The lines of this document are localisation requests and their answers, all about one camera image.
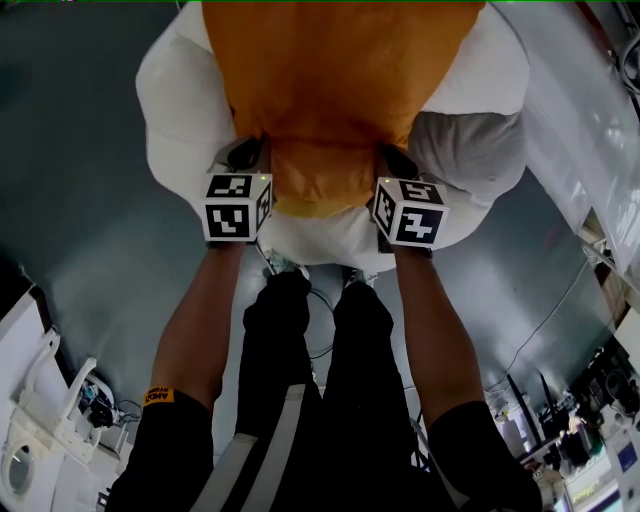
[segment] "dark floor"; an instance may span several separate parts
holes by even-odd
[[[175,15],[172,3],[20,4],[0,13],[0,249],[44,288],[71,366],[96,357],[118,396],[138,401],[157,340],[204,253],[195,214],[147,168],[134,89],[142,57]],[[584,256],[527,173],[472,236],[435,261],[489,387],[554,309]],[[216,405],[218,446],[235,421],[242,312],[263,284],[262,270],[248,249]],[[337,300],[337,268],[312,269],[312,281]],[[410,386],[395,272],[381,275],[377,290],[396,319],[394,350]],[[333,328],[325,306],[315,297],[310,304],[313,352]],[[536,403],[538,372],[564,389],[609,319],[586,269],[511,374]],[[319,383],[328,362],[316,361]],[[415,410],[412,391],[408,399]]]

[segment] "shoe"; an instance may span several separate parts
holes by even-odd
[[[351,272],[350,272],[350,274],[348,276],[348,279],[345,282],[344,287],[346,288],[350,284],[353,284],[356,281],[359,281],[361,283],[366,284],[367,286],[370,286],[371,288],[374,288],[374,284],[376,282],[376,279],[378,279],[378,273],[377,272],[368,272],[366,270],[360,270],[358,268],[352,268]]]
[[[270,250],[266,254],[260,251],[260,254],[262,254],[263,258],[267,262],[269,271],[272,274],[275,275],[282,274],[283,272],[295,272],[297,269],[302,273],[307,281],[309,280],[309,270],[304,265],[298,265],[274,250]]]

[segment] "black and white cube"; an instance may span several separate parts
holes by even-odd
[[[252,242],[273,206],[271,174],[207,174],[200,217],[208,242]]]
[[[449,215],[444,185],[379,178],[373,219],[394,245],[433,247]]]

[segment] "white cushion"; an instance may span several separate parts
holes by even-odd
[[[187,2],[176,19],[175,30],[182,37],[213,53],[202,17],[202,2]]]
[[[177,35],[136,79],[151,131],[186,142],[213,143],[232,133],[222,73],[213,55]]]
[[[520,40],[487,4],[436,92],[422,108],[442,114],[520,112],[529,83],[529,62]]]

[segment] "wire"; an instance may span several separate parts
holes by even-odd
[[[509,385],[507,384],[506,387],[502,388],[502,389],[492,389],[490,391],[485,391],[484,394],[488,395],[488,396],[492,396],[495,393],[498,393],[499,395],[503,394],[507,389],[509,389]]]
[[[503,382],[505,382],[507,380],[507,375],[509,374],[509,371],[511,370],[511,368],[513,368],[513,365],[516,364],[516,360],[518,359],[518,355],[520,354],[520,352],[522,352],[522,350],[527,346],[527,344],[534,338],[534,336],[536,334],[538,334],[538,331],[540,329],[542,329],[545,324],[547,323],[547,321],[553,316],[553,314],[558,311],[558,309],[560,308],[560,306],[562,306],[562,303],[564,302],[564,300],[567,298],[567,296],[569,295],[569,293],[571,293],[571,290],[573,290],[573,288],[575,287],[575,285],[578,283],[578,280],[580,278],[580,276],[582,275],[582,271],[585,269],[585,267],[587,266],[587,264],[589,263],[589,260],[584,260],[584,263],[582,265],[580,265],[580,269],[578,270],[576,276],[573,278],[573,281],[571,282],[571,286],[569,286],[569,288],[567,288],[567,291],[564,292],[564,294],[562,295],[562,297],[560,298],[560,300],[558,301],[558,303],[555,305],[555,307],[551,310],[551,312],[545,317],[545,319],[542,321],[542,323],[536,327],[534,329],[534,331],[531,333],[531,336],[529,336],[527,338],[527,340],[520,345],[520,348],[518,350],[516,350],[515,355],[513,356],[513,359],[511,360],[511,363],[509,364],[509,366],[507,366],[507,369],[504,372],[504,377],[502,377],[501,380],[499,380],[498,382],[496,382],[493,386],[491,386],[486,393],[490,393],[491,390],[493,388],[495,388],[496,386],[499,386],[500,384],[502,384]]]
[[[324,302],[325,305],[329,308],[329,311],[331,311],[331,314],[333,314],[333,306],[331,305],[329,298],[324,294],[324,292],[322,292],[321,290],[318,290],[317,288],[311,288],[311,291],[309,293],[311,293],[312,295],[315,295],[322,302]]]
[[[618,300],[619,300],[619,299],[624,295],[624,293],[625,293],[625,289],[624,289],[624,287],[623,287],[623,289],[622,289],[622,290],[620,291],[620,293],[618,294],[618,296],[617,296],[617,298],[616,298],[616,301],[618,301]],[[605,327],[604,327],[604,328],[603,328],[603,329],[598,333],[598,335],[596,336],[596,338],[595,338],[595,339],[596,339],[596,340],[600,339],[600,338],[602,337],[602,335],[603,335],[605,332],[607,332],[607,331],[609,330],[609,327],[611,327],[611,325],[613,325],[613,324],[615,323],[615,320],[616,320],[615,318],[612,318],[612,319],[607,323],[607,325],[606,325],[606,326],[605,326]],[[506,380],[506,375],[505,375],[505,378],[504,378],[502,381],[500,381],[500,382],[498,382],[498,383],[494,384],[492,387],[496,387],[496,386],[500,385],[500,384],[501,384],[502,382],[504,382],[505,380]],[[493,406],[493,404],[495,404],[495,403],[496,403],[496,401],[497,401],[497,400],[498,400],[502,395],[504,395],[504,393],[506,393],[507,391],[509,391],[509,388],[510,388],[510,386],[509,386],[509,385],[507,385],[507,387],[506,387],[506,388],[504,388],[504,389],[502,389],[502,390],[494,390],[494,391],[489,390],[489,391],[485,391],[485,394],[495,393],[496,391],[500,391],[500,392],[501,392],[501,394],[500,394],[497,398],[493,399],[493,400],[488,404],[489,409],[491,409],[491,407]]]
[[[333,306],[331,305],[331,302],[329,301],[329,297],[327,297],[324,292],[316,289],[316,288],[311,288],[310,293],[312,295],[315,295],[316,297],[318,297],[322,302],[325,303],[325,305],[327,306],[327,308],[329,308],[329,311],[331,311],[331,314],[333,315]],[[317,356],[313,356],[313,357],[309,357],[309,359],[311,359],[312,361],[316,360],[316,359],[320,359],[321,357],[326,356],[329,352],[331,352],[333,350],[333,343],[331,345],[329,345],[328,347],[325,347],[321,350],[321,354],[317,355]]]
[[[122,408],[122,404],[131,404],[134,407],[138,408],[138,413],[133,413],[133,412],[127,412]],[[134,402],[133,400],[121,400],[118,405],[115,407],[115,410],[118,412],[118,414],[120,415],[120,418],[117,421],[117,425],[120,424],[127,424],[127,423],[136,423],[138,421],[140,421],[140,419],[142,418],[142,406],[140,406],[140,404],[137,404],[136,402]]]
[[[429,443],[427,443],[427,436],[424,435],[424,432],[422,431],[422,427],[412,417],[409,417],[409,422],[411,423],[411,427],[413,428],[413,431],[418,435],[420,442],[422,442],[422,445],[425,447],[425,449],[428,452]]]
[[[495,404],[498,400],[500,400],[504,396],[504,394],[507,392],[507,389],[501,389],[500,394],[487,404],[487,406],[489,407],[489,410],[491,410],[491,408],[493,407],[493,404]]]
[[[422,434],[422,427],[420,426],[421,419],[422,419],[422,408],[420,408],[420,412],[418,413],[418,418],[415,421],[413,418],[409,417],[409,421],[411,422],[411,426],[413,427],[413,430],[414,430],[413,438],[414,438],[415,445],[413,447],[413,453],[416,458],[416,467],[418,469],[424,469],[427,467],[427,458],[424,456],[424,454],[420,450],[420,441],[418,440],[418,437],[419,437],[418,431],[420,431],[420,433]]]

